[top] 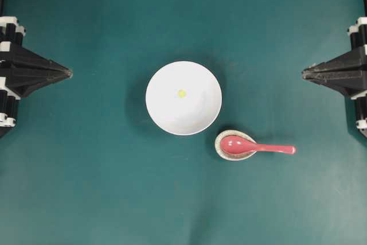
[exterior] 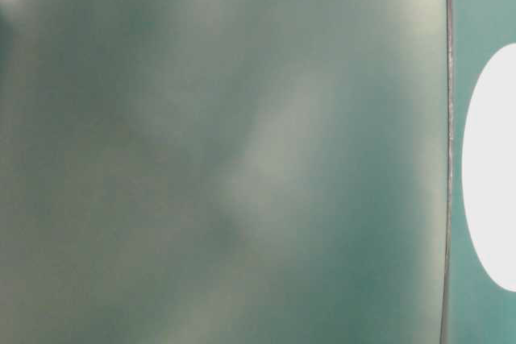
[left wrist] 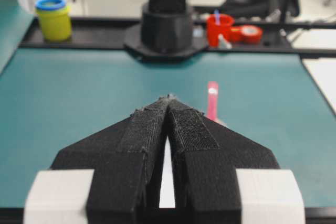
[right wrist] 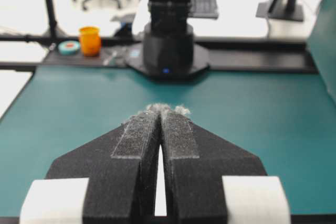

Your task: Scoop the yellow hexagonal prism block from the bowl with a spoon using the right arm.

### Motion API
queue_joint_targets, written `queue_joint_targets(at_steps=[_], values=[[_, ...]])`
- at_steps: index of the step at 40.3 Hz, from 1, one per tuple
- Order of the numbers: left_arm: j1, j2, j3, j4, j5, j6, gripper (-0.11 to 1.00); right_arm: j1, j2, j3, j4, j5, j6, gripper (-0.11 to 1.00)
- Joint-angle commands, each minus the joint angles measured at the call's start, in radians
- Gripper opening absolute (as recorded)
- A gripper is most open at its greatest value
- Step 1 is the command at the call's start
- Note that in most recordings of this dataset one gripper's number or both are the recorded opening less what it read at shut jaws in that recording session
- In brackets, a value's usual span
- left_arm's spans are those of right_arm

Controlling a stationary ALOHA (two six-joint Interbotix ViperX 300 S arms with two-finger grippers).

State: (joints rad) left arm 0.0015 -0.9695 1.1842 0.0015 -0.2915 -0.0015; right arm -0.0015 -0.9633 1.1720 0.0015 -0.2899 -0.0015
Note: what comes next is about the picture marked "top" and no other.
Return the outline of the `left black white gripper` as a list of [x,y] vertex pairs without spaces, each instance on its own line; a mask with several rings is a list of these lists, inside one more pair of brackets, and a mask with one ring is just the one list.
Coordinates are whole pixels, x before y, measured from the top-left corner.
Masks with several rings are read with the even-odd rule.
[[[20,99],[40,88],[72,77],[72,71],[67,67],[23,48],[25,33],[25,28],[16,17],[1,17],[1,137],[16,126]],[[20,67],[65,74],[17,76]]]

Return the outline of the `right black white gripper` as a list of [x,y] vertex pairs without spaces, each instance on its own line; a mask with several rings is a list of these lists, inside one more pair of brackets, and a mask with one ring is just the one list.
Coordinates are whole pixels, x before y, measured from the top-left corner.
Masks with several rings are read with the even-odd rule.
[[[356,128],[366,138],[366,17],[360,17],[348,29],[352,50],[332,60],[302,71],[304,80],[323,85],[354,102]],[[362,70],[362,75],[309,75]]]

